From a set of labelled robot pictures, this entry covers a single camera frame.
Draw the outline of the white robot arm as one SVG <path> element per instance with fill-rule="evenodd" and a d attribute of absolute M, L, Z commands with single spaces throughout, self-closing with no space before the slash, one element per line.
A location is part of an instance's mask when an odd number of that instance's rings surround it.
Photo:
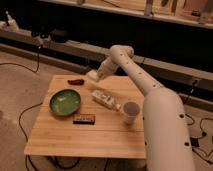
<path fill-rule="evenodd" d="M 195 171 L 184 105 L 180 96 L 165 87 L 132 56 L 131 46 L 113 45 L 95 72 L 103 80 L 121 67 L 144 95 L 143 124 L 148 171 Z"/>

